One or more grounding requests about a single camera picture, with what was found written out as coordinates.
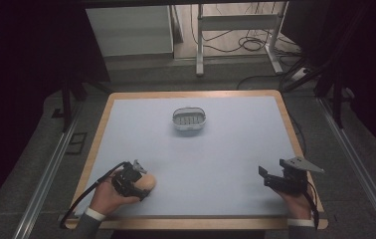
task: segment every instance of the shirt cuff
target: shirt cuff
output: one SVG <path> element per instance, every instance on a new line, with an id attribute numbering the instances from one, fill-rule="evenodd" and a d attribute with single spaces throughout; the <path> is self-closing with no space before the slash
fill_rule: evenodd
<path id="1" fill-rule="evenodd" d="M 312 220 L 288 219 L 287 225 L 288 226 L 314 227 L 314 222 Z"/>
<path id="2" fill-rule="evenodd" d="M 101 213 L 98 213 L 91 208 L 87 207 L 85 214 L 91 218 L 94 218 L 97 221 L 102 221 L 106 216 Z"/>

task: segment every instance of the brown round object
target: brown round object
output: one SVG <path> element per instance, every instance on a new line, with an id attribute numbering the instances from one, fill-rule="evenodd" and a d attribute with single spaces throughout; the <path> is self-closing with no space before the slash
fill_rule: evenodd
<path id="1" fill-rule="evenodd" d="M 156 178 L 149 173 L 142 175 L 142 177 L 138 179 L 138 181 L 136 181 L 134 184 L 136 188 L 139 188 L 141 190 L 146 189 L 149 191 L 151 191 L 155 185 L 156 185 Z"/>

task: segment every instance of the white panel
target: white panel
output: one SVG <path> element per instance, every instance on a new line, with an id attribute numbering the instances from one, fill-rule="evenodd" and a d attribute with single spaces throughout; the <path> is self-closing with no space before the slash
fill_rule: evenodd
<path id="1" fill-rule="evenodd" d="M 175 110 L 199 107 L 206 124 L 177 131 Z M 273 97 L 118 100 L 101 140 L 89 185 L 123 161 L 140 164 L 157 185 L 119 216 L 285 215 L 281 198 L 259 176 L 282 176 L 280 158 L 294 153 Z M 80 203 L 76 214 L 89 205 Z"/>
<path id="2" fill-rule="evenodd" d="M 104 57 L 173 52 L 168 6 L 86 11 Z"/>

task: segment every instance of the hand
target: hand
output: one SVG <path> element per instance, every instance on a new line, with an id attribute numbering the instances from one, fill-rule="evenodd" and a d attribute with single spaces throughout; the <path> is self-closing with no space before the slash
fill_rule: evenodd
<path id="1" fill-rule="evenodd" d="M 103 215 L 108 215 L 123 204 L 132 204 L 138 201 L 138 197 L 119 195 L 111 184 L 111 177 L 108 177 L 95 189 L 90 208 Z"/>
<path id="2" fill-rule="evenodd" d="M 290 213 L 289 217 L 293 219 L 311 219 L 311 206 L 303 194 L 289 195 L 280 191 L 276 191 L 276 193 L 284 200 L 284 203 L 286 203 Z M 312 198 L 310 187 L 308 187 L 308 194 Z"/>

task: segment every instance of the sleeve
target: sleeve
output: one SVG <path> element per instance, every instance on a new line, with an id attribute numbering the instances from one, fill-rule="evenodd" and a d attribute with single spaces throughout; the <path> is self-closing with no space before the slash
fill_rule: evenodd
<path id="1" fill-rule="evenodd" d="M 79 224 L 71 238 L 94 239 L 103 219 L 104 215 L 87 208 L 86 212 L 80 218 Z"/>
<path id="2" fill-rule="evenodd" d="M 317 231 L 312 220 L 289 219 L 288 238 L 289 239 L 316 239 Z"/>

